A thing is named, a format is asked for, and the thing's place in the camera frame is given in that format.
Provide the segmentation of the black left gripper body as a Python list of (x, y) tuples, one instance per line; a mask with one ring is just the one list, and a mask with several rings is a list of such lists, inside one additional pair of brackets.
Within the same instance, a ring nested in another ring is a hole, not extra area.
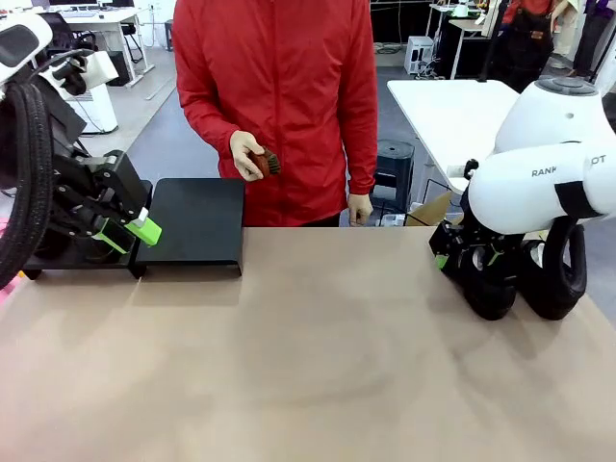
[(65, 236), (96, 236), (104, 219), (91, 209), (96, 185), (79, 138), (86, 122), (60, 97), (48, 96), (52, 128), (53, 200), (48, 229)]

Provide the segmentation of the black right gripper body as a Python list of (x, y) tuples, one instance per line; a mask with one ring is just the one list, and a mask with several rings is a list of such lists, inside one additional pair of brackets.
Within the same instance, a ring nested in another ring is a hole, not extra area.
[(471, 211), (463, 213), (457, 222), (444, 219), (440, 223), (445, 249), (458, 250), (471, 246), (493, 246), (496, 250), (513, 248), (520, 243), (520, 235), (504, 235), (483, 225)]

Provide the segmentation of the person's left hand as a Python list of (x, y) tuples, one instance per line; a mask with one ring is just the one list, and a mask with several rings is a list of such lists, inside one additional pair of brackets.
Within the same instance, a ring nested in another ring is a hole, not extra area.
[(347, 207), (350, 226), (366, 225), (373, 211), (368, 194), (350, 193), (347, 198)]

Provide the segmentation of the person's right hand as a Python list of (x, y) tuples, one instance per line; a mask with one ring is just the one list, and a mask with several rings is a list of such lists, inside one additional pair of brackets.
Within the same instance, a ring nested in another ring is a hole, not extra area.
[(252, 153), (257, 156), (265, 154), (265, 149), (256, 141), (254, 136), (246, 131), (235, 131), (229, 141), (234, 166), (246, 182), (253, 182), (264, 178), (263, 172), (249, 158)]

